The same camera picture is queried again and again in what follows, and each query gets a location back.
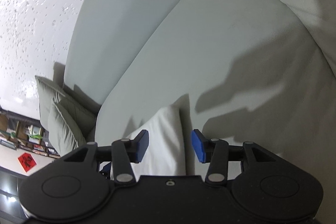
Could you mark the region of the white hoodie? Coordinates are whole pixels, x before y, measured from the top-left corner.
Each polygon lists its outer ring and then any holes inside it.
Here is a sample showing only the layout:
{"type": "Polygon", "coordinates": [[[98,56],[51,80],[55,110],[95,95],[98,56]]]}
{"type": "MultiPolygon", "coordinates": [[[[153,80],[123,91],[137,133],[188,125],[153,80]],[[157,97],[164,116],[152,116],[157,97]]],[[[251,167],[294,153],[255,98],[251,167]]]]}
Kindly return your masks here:
{"type": "Polygon", "coordinates": [[[149,132],[149,146],[142,161],[131,164],[135,178],[186,175],[185,144],[179,108],[169,105],[159,109],[127,138],[134,139],[141,130],[149,132]]]}

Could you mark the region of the front grey throw pillow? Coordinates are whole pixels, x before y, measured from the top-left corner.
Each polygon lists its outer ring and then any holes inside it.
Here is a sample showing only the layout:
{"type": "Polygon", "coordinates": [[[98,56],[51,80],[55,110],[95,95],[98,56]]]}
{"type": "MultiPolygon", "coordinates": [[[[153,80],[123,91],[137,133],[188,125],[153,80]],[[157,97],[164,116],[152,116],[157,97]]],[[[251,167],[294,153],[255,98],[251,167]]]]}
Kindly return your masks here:
{"type": "Polygon", "coordinates": [[[48,129],[52,147],[60,156],[64,156],[87,142],[75,120],[60,103],[52,98],[48,129]]]}

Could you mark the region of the grey sofa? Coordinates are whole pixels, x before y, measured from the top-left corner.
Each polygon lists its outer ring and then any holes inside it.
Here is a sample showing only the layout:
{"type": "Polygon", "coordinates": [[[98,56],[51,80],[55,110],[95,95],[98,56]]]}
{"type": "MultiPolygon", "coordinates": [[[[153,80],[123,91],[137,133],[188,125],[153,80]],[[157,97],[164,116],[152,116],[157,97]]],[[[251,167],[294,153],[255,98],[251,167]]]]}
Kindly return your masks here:
{"type": "Polygon", "coordinates": [[[84,0],[64,80],[106,145],[176,105],[190,132],[335,175],[335,0],[84,0]]]}

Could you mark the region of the red paper wall decoration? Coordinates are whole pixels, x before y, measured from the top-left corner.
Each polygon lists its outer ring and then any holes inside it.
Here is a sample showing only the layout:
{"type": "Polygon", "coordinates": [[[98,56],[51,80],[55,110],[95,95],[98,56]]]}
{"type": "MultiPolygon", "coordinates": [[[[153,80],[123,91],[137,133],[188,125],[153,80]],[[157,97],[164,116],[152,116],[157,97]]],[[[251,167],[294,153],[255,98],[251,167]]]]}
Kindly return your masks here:
{"type": "Polygon", "coordinates": [[[34,158],[31,156],[29,153],[23,153],[21,156],[18,157],[18,161],[20,162],[22,168],[24,169],[25,172],[28,172],[31,170],[34,166],[37,165],[36,161],[34,158]]]}

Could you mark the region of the bookshelf with books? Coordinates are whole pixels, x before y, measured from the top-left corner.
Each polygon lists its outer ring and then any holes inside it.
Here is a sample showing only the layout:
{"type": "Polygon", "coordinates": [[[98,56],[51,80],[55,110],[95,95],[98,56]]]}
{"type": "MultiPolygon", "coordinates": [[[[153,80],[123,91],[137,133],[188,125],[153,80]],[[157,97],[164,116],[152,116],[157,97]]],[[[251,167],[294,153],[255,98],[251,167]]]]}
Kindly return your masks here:
{"type": "Polygon", "coordinates": [[[52,159],[60,158],[49,143],[49,132],[40,121],[4,109],[1,109],[1,145],[52,159]]]}

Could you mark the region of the grey throw pillow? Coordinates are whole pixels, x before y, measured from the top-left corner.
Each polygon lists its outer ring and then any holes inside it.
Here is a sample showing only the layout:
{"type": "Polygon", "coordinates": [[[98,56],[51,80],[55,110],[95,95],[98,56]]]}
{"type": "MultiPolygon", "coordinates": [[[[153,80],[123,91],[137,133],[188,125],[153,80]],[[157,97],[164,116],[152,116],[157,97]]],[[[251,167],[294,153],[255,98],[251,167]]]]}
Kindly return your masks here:
{"type": "Polygon", "coordinates": [[[52,147],[60,156],[64,156],[87,142],[75,120],[60,103],[52,98],[48,129],[52,147]]]}
{"type": "Polygon", "coordinates": [[[39,95],[40,122],[43,128],[49,130],[48,119],[52,102],[59,103],[62,101],[61,105],[74,119],[83,136],[87,138],[95,127],[96,116],[53,81],[41,76],[35,76],[35,80],[39,95]]]}

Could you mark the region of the rear grey throw pillow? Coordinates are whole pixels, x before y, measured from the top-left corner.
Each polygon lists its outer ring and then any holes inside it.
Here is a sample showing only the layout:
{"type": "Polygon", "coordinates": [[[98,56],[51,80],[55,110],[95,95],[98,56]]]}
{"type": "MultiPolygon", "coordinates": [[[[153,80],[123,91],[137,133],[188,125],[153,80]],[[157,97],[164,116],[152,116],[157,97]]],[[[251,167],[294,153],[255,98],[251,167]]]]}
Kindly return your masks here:
{"type": "Polygon", "coordinates": [[[39,95],[40,122],[43,128],[49,130],[48,119],[52,102],[59,103],[62,101],[61,105],[74,119],[83,136],[87,138],[95,127],[96,116],[53,81],[41,76],[35,76],[35,80],[39,95]]]}

